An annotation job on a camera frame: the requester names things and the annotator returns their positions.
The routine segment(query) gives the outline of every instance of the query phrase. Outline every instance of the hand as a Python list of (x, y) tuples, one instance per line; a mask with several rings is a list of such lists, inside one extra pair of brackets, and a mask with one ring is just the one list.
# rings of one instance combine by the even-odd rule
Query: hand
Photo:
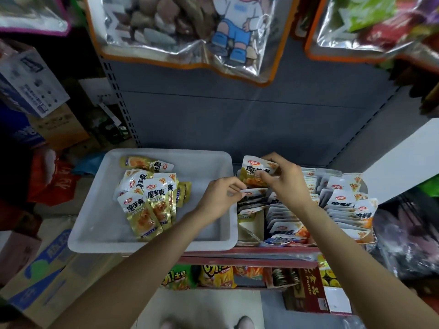
[(298, 215), (307, 207), (315, 206), (299, 165), (286, 160), (275, 152), (262, 158), (278, 163), (281, 176), (274, 178), (265, 171), (256, 171), (255, 174), (273, 188), (277, 197), (288, 209)]
[(245, 196), (241, 189), (246, 189), (244, 182), (237, 177), (220, 178), (209, 182), (203, 197), (195, 208), (204, 225), (208, 225), (226, 213), (232, 204)]
[(244, 29), (245, 32), (249, 32), (250, 31), (250, 20), (247, 19), (244, 23), (244, 25), (242, 26), (242, 28)]

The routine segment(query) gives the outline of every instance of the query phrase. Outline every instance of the forearm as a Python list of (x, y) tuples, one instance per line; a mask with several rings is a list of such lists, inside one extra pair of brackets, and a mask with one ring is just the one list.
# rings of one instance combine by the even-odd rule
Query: forearm
[(439, 316), (317, 206), (296, 213), (367, 328), (438, 328)]
[(93, 284), (51, 328), (129, 329), (202, 228), (197, 212), (186, 214)]

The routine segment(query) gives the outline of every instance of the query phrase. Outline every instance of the cartoon character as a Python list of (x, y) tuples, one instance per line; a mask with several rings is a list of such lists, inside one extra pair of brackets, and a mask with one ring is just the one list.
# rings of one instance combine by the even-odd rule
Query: cartoon character
[(230, 60), (245, 63), (252, 31), (262, 24), (260, 0), (213, 0), (215, 10), (224, 16), (212, 37), (212, 44), (222, 47), (227, 55), (228, 38), (234, 40)]

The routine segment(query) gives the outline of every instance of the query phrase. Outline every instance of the left hand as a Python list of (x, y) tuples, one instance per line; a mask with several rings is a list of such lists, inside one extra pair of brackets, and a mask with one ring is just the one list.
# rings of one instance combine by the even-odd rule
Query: left hand
[(242, 28), (244, 29), (245, 32), (249, 32), (250, 31), (250, 19), (247, 19), (244, 23), (244, 25), (242, 26)]
[(224, 215), (232, 204), (242, 199), (245, 193), (240, 190), (246, 188), (244, 182), (237, 177), (211, 181), (194, 212), (200, 215), (203, 225), (207, 226)]

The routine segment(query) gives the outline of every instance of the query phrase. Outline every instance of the right hand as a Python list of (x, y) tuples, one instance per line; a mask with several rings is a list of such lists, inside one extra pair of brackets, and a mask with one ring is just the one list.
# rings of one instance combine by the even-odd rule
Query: right hand
[(286, 160), (275, 152), (262, 157), (262, 159), (278, 163), (281, 176), (274, 178), (265, 171), (256, 171), (255, 174), (273, 188), (277, 197), (288, 209), (298, 215), (307, 208), (315, 206), (299, 165)]

